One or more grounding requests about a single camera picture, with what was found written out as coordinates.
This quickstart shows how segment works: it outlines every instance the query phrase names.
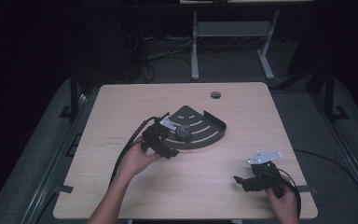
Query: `table top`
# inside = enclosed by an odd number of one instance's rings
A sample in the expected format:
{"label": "table top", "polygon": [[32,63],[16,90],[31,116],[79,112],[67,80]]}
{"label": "table top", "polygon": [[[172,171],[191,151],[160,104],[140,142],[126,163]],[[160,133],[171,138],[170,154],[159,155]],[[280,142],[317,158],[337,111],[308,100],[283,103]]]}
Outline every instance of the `table top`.
{"label": "table top", "polygon": [[[219,99],[211,92],[218,91]],[[88,218],[107,191],[117,157],[139,125],[188,105],[227,125],[218,142],[153,162],[131,181],[119,218],[271,218],[263,191],[245,192],[233,176],[252,177],[247,160],[257,150],[281,152],[275,160],[296,183],[307,185],[280,116],[264,83],[112,85],[100,89],[54,208],[57,218]],[[301,218],[314,218],[309,192]]]}

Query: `round hole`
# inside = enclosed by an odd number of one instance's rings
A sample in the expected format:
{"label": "round hole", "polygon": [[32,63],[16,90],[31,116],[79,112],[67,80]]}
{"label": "round hole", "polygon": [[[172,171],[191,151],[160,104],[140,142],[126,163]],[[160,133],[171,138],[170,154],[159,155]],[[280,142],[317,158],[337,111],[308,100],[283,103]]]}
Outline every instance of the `round hole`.
{"label": "round hole", "polygon": [[220,92],[218,91],[213,91],[211,92],[211,97],[214,99],[219,99],[220,97],[222,97],[222,94],[220,94]]}

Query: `curved black cable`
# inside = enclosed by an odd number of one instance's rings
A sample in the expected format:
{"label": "curved black cable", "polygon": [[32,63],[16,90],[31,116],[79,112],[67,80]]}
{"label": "curved black cable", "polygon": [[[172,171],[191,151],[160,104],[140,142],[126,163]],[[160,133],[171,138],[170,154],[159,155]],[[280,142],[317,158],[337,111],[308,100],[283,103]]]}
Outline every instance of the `curved black cable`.
{"label": "curved black cable", "polygon": [[117,170],[118,170],[118,166],[121,163],[121,160],[123,159],[124,155],[127,153],[127,151],[130,149],[130,147],[132,146],[132,142],[133,140],[135,140],[136,136],[138,136],[138,134],[141,132],[141,130],[146,126],[146,124],[152,120],[152,119],[157,119],[157,117],[152,117],[150,119],[144,120],[144,122],[142,122],[142,124],[139,126],[139,128],[135,131],[135,133],[132,135],[132,137],[130,138],[130,140],[127,142],[126,146],[124,146],[123,150],[121,150],[120,155],[118,155],[118,158],[116,160],[116,164],[115,164],[115,169],[113,170],[112,173],[112,177],[110,178],[109,181],[109,186],[110,184],[112,184],[113,179],[116,176]]}
{"label": "curved black cable", "polygon": [[270,173],[263,172],[263,171],[258,171],[258,172],[260,174],[262,174],[262,175],[268,175],[268,176],[278,180],[279,182],[281,182],[282,184],[287,186],[295,194],[296,201],[297,201],[297,217],[300,218],[300,214],[301,214],[301,195],[298,192],[298,189],[296,187],[294,187],[292,184],[290,184],[287,180],[283,179],[281,176],[275,176],[275,175],[272,175]]}
{"label": "curved black cable", "polygon": [[48,208],[48,205],[53,201],[54,197],[57,195],[57,192],[54,192],[53,195],[50,197],[48,202],[43,207],[42,211],[39,213],[39,216],[37,217],[36,223],[39,223],[40,218],[42,218],[43,214],[45,213],[46,209]]}
{"label": "curved black cable", "polygon": [[310,154],[312,156],[319,157],[321,159],[324,159],[324,160],[327,160],[327,161],[330,161],[330,162],[334,163],[336,166],[341,168],[345,173],[347,173],[347,175],[353,180],[353,182],[356,184],[356,186],[358,188],[358,183],[356,181],[356,178],[353,176],[353,174],[351,174],[351,172],[349,172],[347,170],[347,168],[345,168],[343,165],[339,164],[337,161],[334,161],[334,160],[332,160],[332,159],[330,159],[328,157],[325,157],[325,156],[322,156],[322,155],[319,155],[319,154],[316,154],[316,153],[313,153],[313,152],[308,152],[308,151],[304,151],[304,150],[300,150],[300,149],[294,149],[294,151],[305,153],[305,154]]}

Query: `black handheld controller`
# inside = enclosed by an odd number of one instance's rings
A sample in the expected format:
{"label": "black handheld controller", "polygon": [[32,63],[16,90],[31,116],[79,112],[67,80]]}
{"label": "black handheld controller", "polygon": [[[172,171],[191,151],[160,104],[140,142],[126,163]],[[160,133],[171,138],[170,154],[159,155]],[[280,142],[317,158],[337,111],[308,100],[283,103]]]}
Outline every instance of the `black handheld controller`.
{"label": "black handheld controller", "polygon": [[242,179],[234,176],[236,182],[241,184],[246,192],[272,188],[277,198],[283,196],[282,188],[278,181],[278,179],[281,178],[281,174],[272,161],[267,161],[261,164],[252,164],[251,168],[255,177]]}

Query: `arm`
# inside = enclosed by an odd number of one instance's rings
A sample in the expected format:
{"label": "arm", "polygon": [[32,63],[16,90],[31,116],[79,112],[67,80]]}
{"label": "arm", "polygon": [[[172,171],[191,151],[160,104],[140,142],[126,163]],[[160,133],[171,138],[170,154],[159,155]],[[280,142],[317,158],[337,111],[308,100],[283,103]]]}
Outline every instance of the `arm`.
{"label": "arm", "polygon": [[142,137],[138,137],[126,153],[103,199],[89,218],[88,223],[117,223],[118,213],[132,178],[141,173],[150,163],[161,158],[159,154],[145,155],[141,149]]}
{"label": "arm", "polygon": [[283,196],[280,199],[271,188],[266,189],[272,212],[281,224],[298,224],[296,196],[287,186],[281,185],[281,188]]}

